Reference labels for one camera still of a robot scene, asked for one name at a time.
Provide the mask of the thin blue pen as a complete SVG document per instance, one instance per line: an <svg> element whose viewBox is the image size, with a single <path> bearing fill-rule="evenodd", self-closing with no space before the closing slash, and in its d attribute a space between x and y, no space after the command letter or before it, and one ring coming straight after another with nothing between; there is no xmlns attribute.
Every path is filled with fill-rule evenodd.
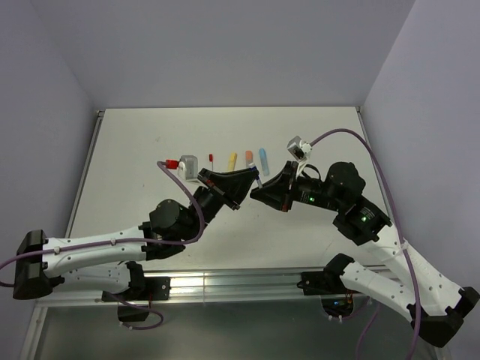
<svg viewBox="0 0 480 360"><path fill-rule="evenodd" d="M260 175L257 170L255 170L255 175L256 175L256 183L258 185L258 188L262 188L263 184L261 182Z"/></svg>

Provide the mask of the yellow highlighter marker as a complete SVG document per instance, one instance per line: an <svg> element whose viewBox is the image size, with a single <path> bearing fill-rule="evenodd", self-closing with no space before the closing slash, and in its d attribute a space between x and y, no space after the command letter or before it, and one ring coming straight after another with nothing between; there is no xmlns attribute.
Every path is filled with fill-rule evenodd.
<svg viewBox="0 0 480 360"><path fill-rule="evenodd" d="M236 162L233 162L233 161L229 161L228 160L228 166L227 166L227 171L228 172L232 172L234 171L236 168Z"/></svg>

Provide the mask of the orange clear marker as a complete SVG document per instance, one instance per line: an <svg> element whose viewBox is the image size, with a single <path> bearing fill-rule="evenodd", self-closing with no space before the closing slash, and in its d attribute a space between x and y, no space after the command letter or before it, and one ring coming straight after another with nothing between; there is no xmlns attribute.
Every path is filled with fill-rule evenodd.
<svg viewBox="0 0 480 360"><path fill-rule="evenodd" d="M249 167L253 162L254 162L253 152L250 151L250 150L247 150L247 151L245 152L245 164L246 164L246 167Z"/></svg>

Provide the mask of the blue highlighter marker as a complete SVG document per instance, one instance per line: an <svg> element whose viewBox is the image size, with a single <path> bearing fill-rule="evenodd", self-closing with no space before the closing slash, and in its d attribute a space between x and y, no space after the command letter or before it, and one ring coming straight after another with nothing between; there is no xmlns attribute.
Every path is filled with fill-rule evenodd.
<svg viewBox="0 0 480 360"><path fill-rule="evenodd" d="M265 160L260 159L260 163L261 163L261 168L262 168L262 174L264 176L269 176L270 175L270 172L269 172L269 163L268 163L268 158L266 158Z"/></svg>

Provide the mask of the yellow marker cap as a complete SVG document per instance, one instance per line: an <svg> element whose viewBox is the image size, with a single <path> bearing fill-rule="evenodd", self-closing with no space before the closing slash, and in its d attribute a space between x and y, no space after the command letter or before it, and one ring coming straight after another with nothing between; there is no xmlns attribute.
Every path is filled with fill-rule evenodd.
<svg viewBox="0 0 480 360"><path fill-rule="evenodd" d="M236 162L237 157L238 157L238 154L236 152L232 152L229 156L229 161Z"/></svg>

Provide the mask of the blue marker cap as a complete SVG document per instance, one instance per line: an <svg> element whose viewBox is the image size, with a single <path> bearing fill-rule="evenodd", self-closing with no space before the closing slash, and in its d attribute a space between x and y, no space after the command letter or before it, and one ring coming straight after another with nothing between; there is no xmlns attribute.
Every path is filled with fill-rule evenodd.
<svg viewBox="0 0 480 360"><path fill-rule="evenodd" d="M267 158L266 150L264 148L259 149L259 156L263 160L265 160Z"/></svg>

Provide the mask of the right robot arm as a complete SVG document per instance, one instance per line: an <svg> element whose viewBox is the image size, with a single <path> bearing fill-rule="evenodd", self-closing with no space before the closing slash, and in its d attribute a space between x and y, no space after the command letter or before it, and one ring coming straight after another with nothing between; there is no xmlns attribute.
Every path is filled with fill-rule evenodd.
<svg viewBox="0 0 480 360"><path fill-rule="evenodd" d="M479 301L471 286L459 286L437 271L414 247L400 239L396 226L362 195L365 180L353 163L337 162L326 178L297 175L298 164L282 171L250 197L275 210L288 212L294 202L336 212L333 224L347 239L386 266L396 280L383 277L343 253L322 271L302 273L298 288L306 296L363 293L399 313L410 324L420 321L419 336L442 348L458 332Z"/></svg>

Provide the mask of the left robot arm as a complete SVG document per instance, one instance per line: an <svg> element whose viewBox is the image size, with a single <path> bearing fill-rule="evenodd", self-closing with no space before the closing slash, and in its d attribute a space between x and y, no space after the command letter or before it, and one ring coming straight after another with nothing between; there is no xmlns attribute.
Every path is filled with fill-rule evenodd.
<svg viewBox="0 0 480 360"><path fill-rule="evenodd" d="M83 238L53 238L32 230L16 252L13 298L39 299L60 289L138 299L146 290L140 263L168 259L197 242L224 206L239 209L258 178L255 166L223 173L201 169L199 187L184 191L189 205L165 199L139 226Z"/></svg>

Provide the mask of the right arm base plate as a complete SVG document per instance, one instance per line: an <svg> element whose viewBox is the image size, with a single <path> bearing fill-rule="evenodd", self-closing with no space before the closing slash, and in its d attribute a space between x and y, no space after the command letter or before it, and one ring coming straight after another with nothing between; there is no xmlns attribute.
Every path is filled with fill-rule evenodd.
<svg viewBox="0 0 480 360"><path fill-rule="evenodd" d="M359 294L359 291L345 287L338 275L328 271L304 271L296 287L304 296Z"/></svg>

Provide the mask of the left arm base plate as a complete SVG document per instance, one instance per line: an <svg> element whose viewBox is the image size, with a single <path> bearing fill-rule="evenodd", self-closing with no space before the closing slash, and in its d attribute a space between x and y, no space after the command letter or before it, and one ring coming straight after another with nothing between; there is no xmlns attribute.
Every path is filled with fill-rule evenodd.
<svg viewBox="0 0 480 360"><path fill-rule="evenodd" d="M170 277L145 277L132 280L127 289L115 296L128 302L132 301L166 301L170 297Z"/></svg>

